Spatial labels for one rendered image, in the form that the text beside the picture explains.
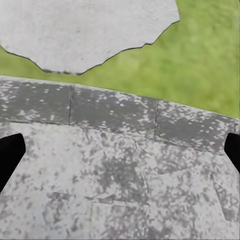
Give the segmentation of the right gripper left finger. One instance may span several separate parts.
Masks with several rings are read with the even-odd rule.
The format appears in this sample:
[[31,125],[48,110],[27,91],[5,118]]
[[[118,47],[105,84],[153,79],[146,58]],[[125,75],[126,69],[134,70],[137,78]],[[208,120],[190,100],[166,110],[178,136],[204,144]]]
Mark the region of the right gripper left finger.
[[0,193],[25,153],[26,144],[22,133],[0,138]]

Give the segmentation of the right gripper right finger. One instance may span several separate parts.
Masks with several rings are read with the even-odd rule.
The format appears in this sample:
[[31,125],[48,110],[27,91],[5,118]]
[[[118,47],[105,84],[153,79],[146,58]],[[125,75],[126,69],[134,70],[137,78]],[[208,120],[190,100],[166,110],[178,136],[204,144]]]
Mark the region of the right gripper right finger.
[[224,151],[240,173],[240,135],[228,133]]

